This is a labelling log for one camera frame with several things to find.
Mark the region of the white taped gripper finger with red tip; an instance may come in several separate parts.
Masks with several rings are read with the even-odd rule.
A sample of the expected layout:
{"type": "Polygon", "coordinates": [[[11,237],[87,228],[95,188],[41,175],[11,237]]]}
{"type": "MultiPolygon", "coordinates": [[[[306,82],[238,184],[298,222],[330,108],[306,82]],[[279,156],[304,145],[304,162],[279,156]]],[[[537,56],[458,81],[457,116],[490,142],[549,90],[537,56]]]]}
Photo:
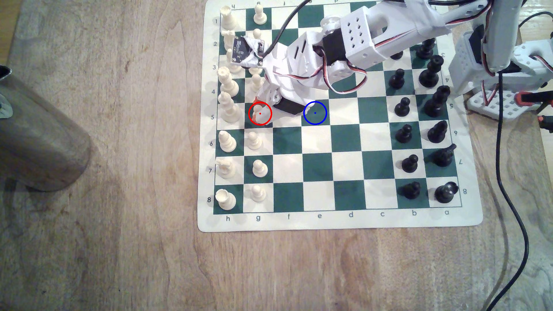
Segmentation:
{"type": "Polygon", "coordinates": [[[280,88],[274,84],[263,84],[258,90],[254,103],[264,102],[268,106],[273,107],[273,105],[278,104],[282,99],[280,88]]]}
{"type": "Polygon", "coordinates": [[[280,102],[274,104],[272,98],[266,102],[266,125],[270,126],[273,121],[280,118],[291,118],[300,115],[304,111],[304,106],[300,103],[292,102],[286,98],[279,98],[280,102]]]}

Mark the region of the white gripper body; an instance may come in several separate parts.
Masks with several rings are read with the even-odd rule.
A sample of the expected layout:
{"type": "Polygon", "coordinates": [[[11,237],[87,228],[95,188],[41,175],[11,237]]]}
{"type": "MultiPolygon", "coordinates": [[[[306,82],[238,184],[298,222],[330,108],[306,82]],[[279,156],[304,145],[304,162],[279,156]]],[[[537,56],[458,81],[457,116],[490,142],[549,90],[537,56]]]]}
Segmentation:
{"type": "Polygon", "coordinates": [[[322,57],[313,46],[320,45],[321,32],[305,32],[289,46],[278,43],[263,60],[266,84],[280,88],[282,98],[295,103],[328,99],[322,77],[322,57]]]}

